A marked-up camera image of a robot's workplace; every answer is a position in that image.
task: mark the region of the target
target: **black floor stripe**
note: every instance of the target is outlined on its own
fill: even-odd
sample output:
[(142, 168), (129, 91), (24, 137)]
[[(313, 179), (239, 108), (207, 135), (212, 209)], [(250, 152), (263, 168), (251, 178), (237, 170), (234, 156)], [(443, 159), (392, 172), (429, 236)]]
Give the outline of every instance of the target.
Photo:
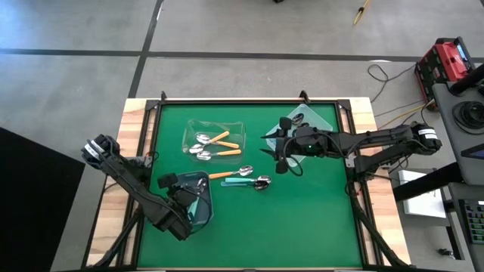
[(128, 98), (135, 98), (136, 93), (138, 93), (139, 82), (141, 81), (141, 76), (143, 75), (144, 64), (146, 63), (147, 53), (150, 50), (151, 42), (153, 41), (154, 30), (157, 28), (158, 17), (161, 13), (161, 6), (163, 0), (157, 0), (154, 6), (153, 14), (151, 15), (150, 26), (146, 33), (146, 38), (144, 39), (143, 49), (141, 56), (139, 57), (138, 65), (136, 66), (135, 75), (133, 76), (133, 81), (131, 82), (131, 88), (129, 88)]
[(0, 48), (0, 54), (25, 54), (25, 55), (47, 55), (47, 56), (137, 57), (141, 55), (141, 51)]
[(273, 53), (231, 53), (231, 52), (173, 52), (152, 51), (148, 57), (172, 58), (213, 58), (213, 59), (257, 59), (257, 60), (343, 60), (369, 61), (388, 60), (394, 62), (415, 62), (422, 57), (403, 56), (370, 56), (370, 55), (336, 55), (336, 54), (273, 54)]
[[(146, 51), (108, 51), (108, 50), (57, 50), (57, 49), (17, 49), (0, 48), (0, 54), (25, 54), (48, 56), (101, 56), (101, 57), (166, 57), (193, 59), (254, 59), (254, 60), (341, 60), (370, 61), (387, 60), (392, 62), (415, 62), (421, 57), (412, 56), (377, 56), (345, 54), (278, 54), (278, 53), (237, 53), (237, 52), (177, 52), (148, 51), (148, 44), (153, 40), (154, 26), (150, 26), (150, 35), (145, 39)], [(474, 63), (484, 63), (484, 57), (473, 57)]]

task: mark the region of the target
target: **black metal frame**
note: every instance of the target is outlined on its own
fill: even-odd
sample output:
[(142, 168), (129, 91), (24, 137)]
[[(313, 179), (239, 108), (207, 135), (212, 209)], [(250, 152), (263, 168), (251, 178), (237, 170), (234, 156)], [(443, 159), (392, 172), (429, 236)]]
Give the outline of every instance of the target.
[[(137, 149), (137, 156), (142, 156), (143, 155), (143, 150), (144, 150), (144, 144), (145, 144), (145, 139), (147, 136), (147, 127), (149, 125), (149, 116), (152, 110), (156, 110), (155, 112), (155, 119), (154, 119), (154, 128), (153, 128), (153, 134), (151, 137), (151, 143), (150, 143), (150, 151), (153, 152), (156, 149), (157, 146), (157, 136), (158, 136), (158, 131), (160, 128), (160, 123), (161, 123), (161, 118), (162, 118), (162, 110), (165, 105), (190, 105), (190, 104), (233, 104), (233, 105), (238, 105), (238, 104), (301, 104), (301, 103), (307, 103), (307, 104), (327, 104), (327, 105), (333, 105), (335, 114), (337, 117), (337, 124), (338, 124), (338, 131), (344, 131), (343, 127), (343, 117), (341, 114), (341, 110), (344, 110), (346, 113), (346, 118), (348, 119), (348, 126), (349, 126), (349, 132), (351, 133), (356, 133), (355, 129), (355, 123), (354, 119), (352, 116), (352, 109), (351, 109), (351, 103), (349, 100), (309, 100), (307, 94), (302, 91), (301, 95), (299, 96), (300, 98), (294, 98), (294, 99), (283, 99), (283, 98), (274, 98), (271, 100), (265, 100), (265, 99), (248, 99), (248, 100), (235, 100), (231, 98), (227, 99), (204, 99), (204, 100), (170, 100), (166, 98), (166, 95), (164, 92), (162, 92), (161, 95), (161, 100), (147, 100), (145, 104), (145, 111), (144, 111), (144, 116), (143, 116), (143, 123), (141, 125), (141, 133), (140, 133), (140, 139), (138, 142), (138, 149)], [(344, 165), (345, 170), (348, 170), (348, 167), (346, 164)], [(371, 201), (370, 201), (370, 194), (368, 191), (368, 186), (366, 183), (361, 185), (361, 192), (363, 196), (363, 201), (365, 204), (365, 212), (370, 219), (372, 224), (375, 224), (374, 220), (374, 213), (373, 209), (371, 206)], [(360, 259), (361, 259), (361, 264), (362, 266), (369, 265), (369, 260), (368, 260), (368, 252), (365, 246), (365, 236), (363, 234), (363, 226), (361, 222), (358, 220), (358, 217), (355, 213), (355, 208), (352, 205), (352, 213), (353, 213), (353, 220), (355, 223), (355, 231), (356, 231), (356, 236), (358, 240), (358, 248), (360, 252)], [(125, 218), (123, 222), (123, 227), (126, 225), (128, 220), (130, 219), (132, 213), (133, 213), (133, 208), (134, 208), (134, 200), (129, 197), (128, 202), (126, 205), (126, 213), (125, 213)], [(86, 266), (87, 263), (87, 258), (88, 254), (91, 248), (91, 243), (92, 243), (92, 238), (95, 230), (95, 226), (97, 224), (98, 218), (95, 218), (95, 221), (93, 223), (92, 227), (92, 234), (89, 238), (88, 242), (88, 248), (86, 249), (85, 252), (85, 257), (84, 257), (84, 262), (82, 264), (82, 267)], [(130, 264), (124, 264), (124, 257), (126, 253), (126, 244), (123, 243), (121, 246), (121, 249), (118, 253), (118, 258), (116, 259), (116, 268), (120, 267), (125, 267), (126, 269), (133, 269), (134, 267), (137, 267), (138, 263), (138, 257), (139, 257), (139, 251), (141, 247), (141, 238), (142, 238), (142, 229), (144, 227), (144, 217), (141, 216), (141, 219), (137, 223), (136, 231), (135, 231), (135, 241), (133, 245), (133, 251), (132, 251), (132, 257)], [(374, 256), (376, 260), (376, 265), (383, 265), (383, 258), (381, 251), (378, 249), (377, 244), (372, 241), (373, 244), (373, 250), (374, 250)]]

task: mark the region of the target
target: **clear plastic tray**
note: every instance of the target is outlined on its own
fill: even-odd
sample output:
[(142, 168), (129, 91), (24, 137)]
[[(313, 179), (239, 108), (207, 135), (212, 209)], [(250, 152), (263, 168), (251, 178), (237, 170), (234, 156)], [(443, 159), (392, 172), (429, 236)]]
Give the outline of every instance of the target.
[[(322, 119), (317, 113), (311, 110), (306, 104), (300, 104), (296, 109), (294, 109), (291, 113), (287, 115), (287, 118), (292, 119), (296, 114), (302, 113), (304, 114), (304, 120), (302, 122), (309, 123), (309, 126), (316, 127), (321, 130), (333, 131), (333, 127), (326, 122), (326, 120)], [(289, 136), (292, 136), (293, 130), (296, 128), (296, 125), (293, 125), (291, 130), (287, 132)], [(279, 127), (279, 124), (274, 126), (266, 135), (274, 133)], [(275, 150), (275, 139), (266, 139), (267, 145), (272, 149)], [(294, 159), (297, 159), (298, 162), (301, 162), (305, 156), (293, 156)], [(287, 158), (287, 163), (290, 167), (296, 167), (297, 164), (291, 158)]]
[(198, 224), (205, 224), (208, 220), (210, 221), (213, 218), (213, 203), (212, 203), (212, 193), (210, 192), (210, 179), (209, 175), (206, 172), (199, 171), (199, 172), (190, 172), (177, 175), (178, 178), (178, 186), (190, 186), (193, 188), (197, 188), (198, 182), (201, 178), (206, 180), (206, 186), (204, 190), (200, 192), (200, 197), (203, 197), (205, 201), (200, 200), (200, 197), (190, 205), (188, 209), (188, 214), (191, 219), (191, 223), (195, 226)]
[[(231, 144), (237, 144), (240, 150), (238, 155), (227, 156), (212, 156), (210, 160), (204, 161), (197, 158), (197, 154), (190, 153), (190, 147), (200, 142), (197, 140), (197, 136), (200, 134), (208, 135), (210, 139), (220, 135), (221, 133), (228, 131), (230, 134), (220, 141), (228, 142)], [(242, 162), (245, 149), (245, 137), (246, 127), (242, 122), (222, 123), (222, 122), (208, 122), (200, 121), (197, 119), (190, 119), (185, 127), (185, 133), (183, 134), (183, 141), (181, 144), (181, 150), (183, 153), (190, 156), (194, 161), (200, 163), (225, 163), (225, 164), (238, 164)], [(209, 151), (210, 153), (219, 153), (224, 151), (232, 151), (237, 148), (226, 147), (218, 144), (208, 144), (203, 148), (203, 151)]]

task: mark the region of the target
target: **spoon head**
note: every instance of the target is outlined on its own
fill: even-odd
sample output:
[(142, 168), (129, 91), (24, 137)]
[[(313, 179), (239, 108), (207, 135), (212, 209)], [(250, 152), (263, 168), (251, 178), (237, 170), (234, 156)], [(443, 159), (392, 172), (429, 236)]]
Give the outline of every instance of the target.
[(267, 175), (262, 175), (257, 178), (257, 181), (263, 181), (263, 182), (266, 182), (267, 184), (270, 184), (272, 182), (272, 178)]
[(198, 134), (197, 141), (201, 144), (207, 144), (210, 141), (210, 137), (207, 134)]
[(297, 127), (298, 127), (298, 128), (305, 128), (305, 127), (309, 127), (309, 123), (304, 122), (303, 124), (298, 125)]
[(294, 117), (293, 117), (293, 125), (298, 125), (300, 124), (304, 119), (304, 114), (302, 113), (297, 113)]
[(202, 144), (195, 144), (194, 146), (190, 147), (188, 150), (191, 154), (197, 154), (203, 151), (203, 145)]
[(200, 153), (197, 153), (197, 159), (199, 160), (209, 160), (211, 157), (210, 152), (208, 151), (202, 151)]
[(269, 187), (269, 183), (265, 181), (256, 181), (254, 182), (254, 189), (256, 190), (264, 190), (265, 188)]
[(207, 186), (206, 178), (201, 178), (197, 183), (197, 189), (200, 193), (202, 193)]
[(250, 165), (245, 165), (245, 166), (240, 167), (239, 174), (241, 176), (245, 177), (247, 175), (252, 174), (253, 171), (254, 171), (254, 167), (252, 167)]

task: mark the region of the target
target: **white label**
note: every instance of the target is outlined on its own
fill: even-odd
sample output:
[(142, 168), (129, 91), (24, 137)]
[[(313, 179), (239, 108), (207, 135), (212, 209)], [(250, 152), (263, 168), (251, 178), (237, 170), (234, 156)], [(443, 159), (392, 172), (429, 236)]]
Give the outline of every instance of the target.
[(438, 139), (437, 135), (435, 134), (425, 134), (426, 139)]
[(422, 134), (435, 134), (435, 133), (436, 133), (436, 131), (434, 131), (433, 129), (430, 129), (430, 128), (428, 128), (428, 129), (422, 129), (422, 130), (419, 130), (418, 131), (418, 134), (419, 135), (422, 135)]
[(92, 149), (92, 147), (89, 144), (86, 144), (84, 148), (96, 159), (99, 159), (99, 154)]
[(98, 145), (98, 143), (96, 143), (94, 140), (91, 140), (91, 144), (92, 144), (94, 147), (96, 147), (96, 149), (97, 149), (98, 151), (100, 151), (101, 153), (103, 153), (103, 152), (104, 152), (104, 149), (102, 149), (102, 148), (101, 148), (101, 147)]

